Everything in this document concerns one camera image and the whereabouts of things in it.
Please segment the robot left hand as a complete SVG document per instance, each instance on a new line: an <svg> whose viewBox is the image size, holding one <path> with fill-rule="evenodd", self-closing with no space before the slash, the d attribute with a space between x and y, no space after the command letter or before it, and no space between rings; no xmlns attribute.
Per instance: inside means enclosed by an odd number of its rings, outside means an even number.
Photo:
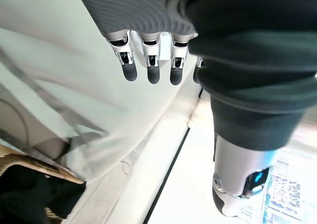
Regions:
<svg viewBox="0 0 317 224"><path fill-rule="evenodd" d="M317 0L81 0L136 78L127 32L149 48L171 35L170 81L185 51L194 80L210 94L216 142L212 195L236 216L262 192L278 151L317 103Z"/></svg>

